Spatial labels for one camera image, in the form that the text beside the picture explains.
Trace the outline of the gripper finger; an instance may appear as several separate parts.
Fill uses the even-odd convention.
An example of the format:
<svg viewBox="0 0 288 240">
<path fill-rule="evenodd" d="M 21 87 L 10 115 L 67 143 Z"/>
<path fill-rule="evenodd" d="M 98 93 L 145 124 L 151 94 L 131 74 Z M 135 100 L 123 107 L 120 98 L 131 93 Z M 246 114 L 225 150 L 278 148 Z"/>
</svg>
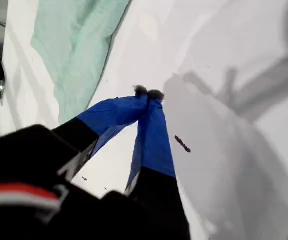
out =
<svg viewBox="0 0 288 240">
<path fill-rule="evenodd" d="M 137 85 L 134 92 L 134 96 L 103 100 L 53 129 L 56 136 L 78 151 L 57 171 L 58 175 L 71 180 L 109 140 L 142 116 L 148 91 Z"/>
<path fill-rule="evenodd" d="M 147 97 L 138 120 L 127 194 L 139 207 L 140 226 L 149 235 L 189 235 L 162 108 L 164 95 L 149 90 Z"/>
</svg>

